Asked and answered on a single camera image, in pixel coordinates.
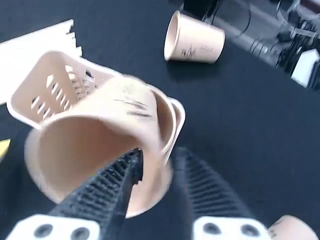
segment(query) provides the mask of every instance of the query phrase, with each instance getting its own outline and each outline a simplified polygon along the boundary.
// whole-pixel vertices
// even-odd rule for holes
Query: black tablecloth
[[[0,41],[73,18],[85,58],[182,102],[186,122],[177,144],[210,163],[258,220],[268,226],[291,214],[320,234],[319,96],[228,41],[215,64],[165,62],[174,10],[165,0],[3,0]],[[8,127],[13,135],[14,126]],[[23,169],[23,161],[15,167]],[[52,207],[25,169],[10,171],[25,185],[10,203],[15,218]]]

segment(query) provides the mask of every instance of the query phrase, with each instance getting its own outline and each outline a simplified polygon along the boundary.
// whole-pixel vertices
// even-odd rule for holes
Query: paper cup
[[[186,111],[184,106],[176,99],[171,98],[170,99],[174,112],[175,112],[175,118],[176,118],[176,130],[173,138],[173,142],[170,145],[170,148],[168,151],[164,154],[164,159],[169,159],[172,150],[174,149],[175,143],[179,137],[179,134],[182,130],[182,127],[184,126],[185,120],[186,120]]]
[[[214,63],[225,44],[225,32],[176,11],[164,43],[164,59]]]
[[[40,190],[60,203],[99,168],[139,147],[143,178],[133,186],[127,217],[159,201],[171,180],[164,154],[177,121],[169,99],[152,89],[135,77],[112,78],[71,110],[34,129],[26,141],[25,159]]]
[[[284,215],[269,229],[273,240],[319,240],[316,233],[297,217]]]

